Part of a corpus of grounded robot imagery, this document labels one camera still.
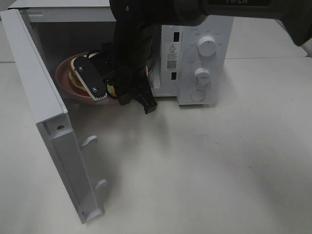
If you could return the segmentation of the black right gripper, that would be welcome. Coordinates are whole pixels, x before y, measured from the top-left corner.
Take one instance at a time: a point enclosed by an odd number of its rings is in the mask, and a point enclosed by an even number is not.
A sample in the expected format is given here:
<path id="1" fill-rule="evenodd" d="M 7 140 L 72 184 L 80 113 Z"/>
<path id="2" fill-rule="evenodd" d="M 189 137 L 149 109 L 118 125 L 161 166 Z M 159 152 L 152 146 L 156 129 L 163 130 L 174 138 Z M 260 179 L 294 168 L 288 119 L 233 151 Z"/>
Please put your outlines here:
<path id="1" fill-rule="evenodd" d="M 115 71 L 111 85 L 114 86 L 120 105 L 126 105 L 135 99 L 143 106 L 145 114 L 155 111 L 157 102 L 146 72 L 148 59 L 152 56 L 151 43 L 141 43 L 131 47 L 128 52 L 122 52 L 121 57 L 129 59 L 125 64 L 117 60 L 114 45 L 110 42 L 103 44 L 100 52 L 109 53 L 109 62 Z"/>

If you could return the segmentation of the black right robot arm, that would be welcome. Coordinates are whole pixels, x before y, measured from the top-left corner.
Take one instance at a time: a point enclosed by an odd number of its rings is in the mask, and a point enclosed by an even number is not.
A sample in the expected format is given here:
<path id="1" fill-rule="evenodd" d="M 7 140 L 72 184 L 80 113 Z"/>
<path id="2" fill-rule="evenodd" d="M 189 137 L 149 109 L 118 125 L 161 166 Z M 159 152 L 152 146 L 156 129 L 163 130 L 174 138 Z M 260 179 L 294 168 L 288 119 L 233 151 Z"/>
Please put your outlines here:
<path id="1" fill-rule="evenodd" d="M 312 3 L 309 0 L 112 0 L 116 19 L 112 60 L 121 105 L 135 99 L 146 114 L 157 103 L 145 72 L 154 31 L 158 25 L 198 26 L 207 16 L 279 20 L 294 44 L 312 37 Z"/>

